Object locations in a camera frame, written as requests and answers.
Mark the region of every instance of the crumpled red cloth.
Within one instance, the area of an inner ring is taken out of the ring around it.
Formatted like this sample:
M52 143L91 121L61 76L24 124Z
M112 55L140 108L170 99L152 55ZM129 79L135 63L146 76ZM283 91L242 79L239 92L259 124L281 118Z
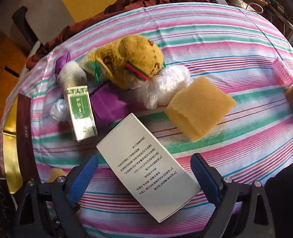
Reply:
M96 16L65 27L55 39L47 42L36 52L34 56L27 60L26 67L28 69L32 69L36 63L41 60L41 58L46 56L56 46L74 36L78 32L84 30L85 28L88 28L102 20L136 8L177 2L210 2L210 0L117 0L114 4L108 6L103 12L97 14Z

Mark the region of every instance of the blue gripper pad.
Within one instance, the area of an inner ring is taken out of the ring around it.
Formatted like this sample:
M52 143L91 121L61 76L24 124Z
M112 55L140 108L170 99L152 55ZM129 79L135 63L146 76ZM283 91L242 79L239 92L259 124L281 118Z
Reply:
M97 156L93 154L69 188L68 201L71 205L80 201L97 168L98 159Z
M208 202L218 207L220 204L218 185L215 183L214 179L211 177L203 163L198 159L196 154L193 154L190 158L190 168L193 171Z

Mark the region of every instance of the crumpled plastic bag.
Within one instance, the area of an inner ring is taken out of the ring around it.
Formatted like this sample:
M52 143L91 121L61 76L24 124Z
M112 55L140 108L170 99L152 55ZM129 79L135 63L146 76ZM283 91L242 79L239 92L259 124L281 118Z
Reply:
M56 121L68 121L71 119L69 105L65 99L58 99L50 108L50 116Z
M155 109L158 105L168 105L173 96L189 84L190 72L187 67L173 65L145 81L135 90L135 95L147 109Z

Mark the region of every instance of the tablecloth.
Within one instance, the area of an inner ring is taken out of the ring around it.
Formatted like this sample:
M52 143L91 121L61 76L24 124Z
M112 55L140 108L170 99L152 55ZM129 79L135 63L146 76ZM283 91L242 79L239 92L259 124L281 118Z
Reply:
M266 180L293 162L293 116L285 88L271 68L280 57L293 72L293 48L263 17L244 9L211 3L176 3L139 8L111 17L56 47L27 74L10 95L0 125L20 92L32 98L34 155L42 181L52 167L66 172L95 147L77 143L68 123L49 115L61 98L55 82L56 59L67 51L79 59L89 49L128 34L141 34L162 49L166 66L184 65L191 77L207 77L237 104L211 133L190 142L167 118L163 108L137 115L190 173L190 156L199 152L223 176L242 183ZM99 168L80 201L79 217L96 237L170 237L201 230L214 206L202 192L181 210L157 223L128 193L99 157Z

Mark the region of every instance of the stuffed animal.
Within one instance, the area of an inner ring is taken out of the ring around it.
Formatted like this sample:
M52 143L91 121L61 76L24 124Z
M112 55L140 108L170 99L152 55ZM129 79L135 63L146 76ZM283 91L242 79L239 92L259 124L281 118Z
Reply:
M123 89L135 89L163 66L163 55L151 40L129 35L90 51L79 66L100 83L105 75Z

